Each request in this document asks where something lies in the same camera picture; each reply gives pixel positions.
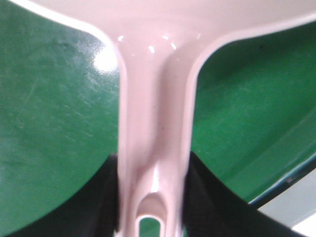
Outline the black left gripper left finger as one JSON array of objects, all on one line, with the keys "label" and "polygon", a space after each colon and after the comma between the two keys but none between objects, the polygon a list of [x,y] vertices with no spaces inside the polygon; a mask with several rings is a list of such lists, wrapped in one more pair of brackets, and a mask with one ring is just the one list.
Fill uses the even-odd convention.
[{"label": "black left gripper left finger", "polygon": [[112,237],[118,226],[118,156],[111,154],[71,198],[11,237]]}]

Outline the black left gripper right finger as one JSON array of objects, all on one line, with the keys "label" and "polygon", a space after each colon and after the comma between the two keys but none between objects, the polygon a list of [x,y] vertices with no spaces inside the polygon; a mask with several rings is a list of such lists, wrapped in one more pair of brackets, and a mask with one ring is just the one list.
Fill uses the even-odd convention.
[{"label": "black left gripper right finger", "polygon": [[194,153],[185,180],[182,222],[189,237],[299,237],[225,186]]}]

